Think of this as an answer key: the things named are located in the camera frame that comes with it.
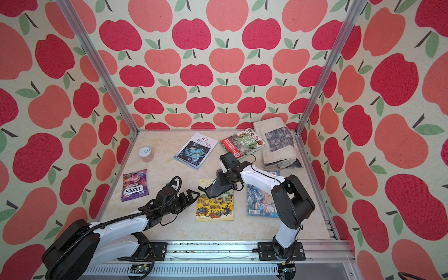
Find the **grey microfibre cloth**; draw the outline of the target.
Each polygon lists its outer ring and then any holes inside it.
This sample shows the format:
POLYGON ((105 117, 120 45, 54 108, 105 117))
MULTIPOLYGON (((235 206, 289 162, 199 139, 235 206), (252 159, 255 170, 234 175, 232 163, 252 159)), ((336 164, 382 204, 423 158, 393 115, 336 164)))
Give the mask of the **grey microfibre cloth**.
POLYGON ((211 185, 204 188, 199 186, 198 189, 206 194, 206 196, 211 198, 217 198, 223 193, 233 190, 236 187, 235 183, 232 183, 229 179, 224 177, 217 177, 211 185))

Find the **yellow picture book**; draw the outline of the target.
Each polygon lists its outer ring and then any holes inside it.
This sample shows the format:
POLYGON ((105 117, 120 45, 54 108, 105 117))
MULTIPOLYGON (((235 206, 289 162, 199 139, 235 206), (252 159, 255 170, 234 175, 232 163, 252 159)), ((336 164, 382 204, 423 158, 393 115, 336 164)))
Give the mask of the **yellow picture book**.
POLYGON ((197 200, 196 222, 219 222, 234 220, 233 190, 221 194, 217 198, 208 198, 201 191, 197 200))

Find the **blue sunflower magazine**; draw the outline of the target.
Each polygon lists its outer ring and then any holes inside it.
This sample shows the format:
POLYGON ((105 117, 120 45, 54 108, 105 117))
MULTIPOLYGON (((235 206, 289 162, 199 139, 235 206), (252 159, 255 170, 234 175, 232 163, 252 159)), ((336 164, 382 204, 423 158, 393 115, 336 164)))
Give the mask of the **blue sunflower magazine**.
POLYGON ((252 217, 278 218, 273 197, 270 192, 248 185, 247 186, 247 214, 252 217))

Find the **blue science book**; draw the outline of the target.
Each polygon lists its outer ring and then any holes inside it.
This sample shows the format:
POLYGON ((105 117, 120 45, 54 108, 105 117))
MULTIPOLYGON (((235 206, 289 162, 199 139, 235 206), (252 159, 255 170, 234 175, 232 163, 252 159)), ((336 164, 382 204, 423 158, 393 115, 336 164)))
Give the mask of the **blue science book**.
POLYGON ((194 169, 199 169, 217 144, 218 140, 195 133, 173 158, 194 169))

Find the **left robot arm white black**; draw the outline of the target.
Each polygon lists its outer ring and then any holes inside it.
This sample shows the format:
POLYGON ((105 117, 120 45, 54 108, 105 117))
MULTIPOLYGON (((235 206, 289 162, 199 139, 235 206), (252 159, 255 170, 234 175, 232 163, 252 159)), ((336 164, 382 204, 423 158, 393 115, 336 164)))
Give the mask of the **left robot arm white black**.
POLYGON ((144 231, 161 224, 166 215, 181 213, 199 197, 199 192, 180 193, 166 185, 156 198, 127 216, 95 223, 76 220, 42 255, 45 278, 77 280, 87 270, 115 259, 140 263, 146 277, 155 261, 164 259, 166 244, 152 243, 144 231))

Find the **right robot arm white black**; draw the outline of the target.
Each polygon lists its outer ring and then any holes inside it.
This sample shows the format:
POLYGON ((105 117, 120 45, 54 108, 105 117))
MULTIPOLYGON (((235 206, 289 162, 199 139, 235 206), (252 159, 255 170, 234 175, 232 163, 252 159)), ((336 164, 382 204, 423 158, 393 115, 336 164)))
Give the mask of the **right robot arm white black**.
POLYGON ((316 209, 298 177, 273 175, 245 162, 234 169, 218 170, 215 181, 222 186, 232 186, 240 182, 271 193, 281 221, 273 238, 273 251, 277 259, 289 261, 295 252, 296 237, 304 221, 316 209))

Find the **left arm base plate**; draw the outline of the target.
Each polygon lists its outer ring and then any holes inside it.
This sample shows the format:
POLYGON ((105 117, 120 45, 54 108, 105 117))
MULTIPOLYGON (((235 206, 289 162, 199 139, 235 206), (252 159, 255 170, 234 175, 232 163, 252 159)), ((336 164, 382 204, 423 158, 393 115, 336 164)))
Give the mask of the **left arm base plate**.
POLYGON ((166 242, 142 243, 138 246, 134 254, 129 257, 119 258, 119 260, 130 262, 163 261, 167 246, 168 244, 166 242))

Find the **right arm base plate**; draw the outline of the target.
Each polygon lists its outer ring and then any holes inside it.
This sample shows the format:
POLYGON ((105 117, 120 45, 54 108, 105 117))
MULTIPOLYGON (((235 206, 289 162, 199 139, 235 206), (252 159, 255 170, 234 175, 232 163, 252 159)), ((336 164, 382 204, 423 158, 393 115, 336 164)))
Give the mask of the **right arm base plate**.
POLYGON ((279 243, 258 242, 257 247, 252 250, 259 255, 261 261, 305 261, 305 250, 301 242, 294 242, 288 248, 279 243))

